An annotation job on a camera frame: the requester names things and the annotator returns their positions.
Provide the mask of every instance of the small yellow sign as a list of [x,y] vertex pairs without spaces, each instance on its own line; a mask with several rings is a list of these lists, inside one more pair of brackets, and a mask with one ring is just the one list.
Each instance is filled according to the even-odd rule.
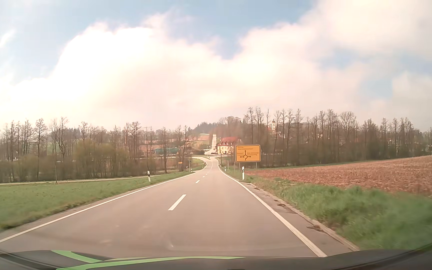
[[255,163],[261,161],[261,146],[236,145],[236,162],[237,163]]

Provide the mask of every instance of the green stripe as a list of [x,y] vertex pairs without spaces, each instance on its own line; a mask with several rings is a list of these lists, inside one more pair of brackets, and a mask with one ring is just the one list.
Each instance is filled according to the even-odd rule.
[[189,256],[189,257],[167,257],[167,258],[153,258],[153,259],[140,259],[140,260],[127,260],[127,261],[108,261],[108,262],[99,262],[93,264],[84,264],[73,267],[66,268],[58,268],[57,270],[88,270],[99,267],[111,267],[111,266],[121,266],[121,265],[130,265],[130,264],[138,264],[138,263],[147,263],[147,262],[157,262],[157,261],[173,261],[173,260],[182,260],[182,259],[221,259],[221,260],[230,260],[230,259],[241,259],[244,257],[226,257],[226,256]]
[[131,257],[131,258],[117,258],[117,259],[109,259],[104,261],[124,261],[124,260],[135,260],[135,259],[144,259],[147,257]]
[[54,253],[57,253],[59,255],[63,255],[65,257],[71,258],[71,259],[75,259],[78,261],[83,261],[83,262],[87,262],[87,263],[95,263],[95,262],[100,262],[101,260],[97,260],[94,258],[89,258],[83,255],[78,255],[74,252],[71,251],[66,251],[66,250],[51,250]]

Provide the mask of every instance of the tree line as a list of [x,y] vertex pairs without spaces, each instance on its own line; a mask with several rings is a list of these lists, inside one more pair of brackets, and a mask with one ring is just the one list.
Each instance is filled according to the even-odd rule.
[[34,124],[5,124],[0,129],[0,183],[138,176],[189,165],[193,132],[188,126],[154,130],[135,121],[107,130],[84,121],[77,127],[68,123],[60,117],[49,123],[41,118]]
[[300,109],[273,114],[249,107],[243,118],[228,116],[212,134],[261,145],[258,167],[345,163],[432,154],[432,127],[422,131],[408,118],[359,121],[351,111],[321,110],[304,116]]

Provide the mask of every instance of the brown soil field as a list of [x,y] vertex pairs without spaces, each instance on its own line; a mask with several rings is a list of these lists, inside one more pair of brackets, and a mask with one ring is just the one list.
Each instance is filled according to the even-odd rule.
[[250,170],[247,174],[343,188],[360,186],[432,196],[432,156],[342,165],[261,169],[257,172]]

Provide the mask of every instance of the white cloud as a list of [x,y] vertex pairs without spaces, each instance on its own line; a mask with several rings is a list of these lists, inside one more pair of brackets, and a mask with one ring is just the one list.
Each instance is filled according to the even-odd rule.
[[[0,123],[68,116],[74,126],[173,128],[261,106],[308,116],[351,110],[360,120],[408,117],[421,129],[432,126],[432,75],[400,70],[398,57],[432,62],[432,1],[362,2],[324,0],[297,23],[252,29],[231,59],[215,42],[171,38],[169,14],[139,27],[96,23],[69,41],[50,76],[16,85],[0,79]],[[322,64],[341,49],[362,58],[344,68]],[[368,100],[363,83],[375,78],[393,81],[392,96]]]
[[6,46],[8,42],[10,42],[16,34],[15,29],[11,29],[8,32],[4,33],[2,36],[0,36],[0,49]]

